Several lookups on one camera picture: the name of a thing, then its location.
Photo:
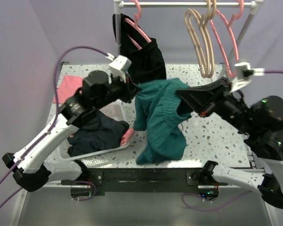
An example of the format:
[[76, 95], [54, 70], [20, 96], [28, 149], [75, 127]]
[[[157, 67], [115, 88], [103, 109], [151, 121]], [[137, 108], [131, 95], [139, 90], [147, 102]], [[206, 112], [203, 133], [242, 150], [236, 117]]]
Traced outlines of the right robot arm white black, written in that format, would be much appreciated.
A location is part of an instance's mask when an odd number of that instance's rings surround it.
[[208, 161], [192, 174], [206, 185], [227, 183], [258, 193], [268, 204], [283, 209], [283, 99], [268, 96], [248, 107], [234, 96], [234, 85], [227, 78], [211, 84], [178, 89], [180, 111], [195, 112], [201, 118], [217, 114], [246, 135], [244, 143], [271, 170], [254, 174]]

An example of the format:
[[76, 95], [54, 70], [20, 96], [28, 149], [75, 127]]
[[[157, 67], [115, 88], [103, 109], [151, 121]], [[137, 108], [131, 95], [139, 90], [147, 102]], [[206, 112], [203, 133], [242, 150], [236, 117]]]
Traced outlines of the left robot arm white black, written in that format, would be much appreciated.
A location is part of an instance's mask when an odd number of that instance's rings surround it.
[[141, 88], [128, 73], [121, 74], [124, 79], [104, 71], [89, 73], [82, 86], [57, 106], [54, 118], [25, 148], [2, 157], [21, 188], [34, 192], [51, 181], [71, 180], [78, 185], [87, 182], [89, 171], [81, 161], [46, 159], [67, 137], [95, 118], [99, 109], [118, 99], [131, 102]]

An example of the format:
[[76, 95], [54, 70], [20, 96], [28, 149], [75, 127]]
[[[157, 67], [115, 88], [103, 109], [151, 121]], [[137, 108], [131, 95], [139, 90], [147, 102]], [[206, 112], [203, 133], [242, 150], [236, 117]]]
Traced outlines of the teal green shorts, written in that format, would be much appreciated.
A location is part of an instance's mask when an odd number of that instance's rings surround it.
[[155, 80], [139, 85], [135, 97], [135, 131], [145, 131], [147, 144], [137, 158], [138, 165], [159, 164], [182, 159], [186, 139], [179, 124], [190, 119], [190, 113], [180, 113], [178, 89], [187, 88], [179, 78]]

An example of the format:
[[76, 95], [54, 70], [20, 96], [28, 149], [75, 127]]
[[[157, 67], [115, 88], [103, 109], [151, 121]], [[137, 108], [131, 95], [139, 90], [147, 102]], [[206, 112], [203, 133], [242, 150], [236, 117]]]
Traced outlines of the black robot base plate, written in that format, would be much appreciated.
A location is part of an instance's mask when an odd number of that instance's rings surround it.
[[201, 168], [85, 168], [75, 181], [62, 180], [71, 186], [72, 197], [106, 193], [188, 193], [197, 192], [199, 186], [214, 187], [209, 177], [211, 164]]

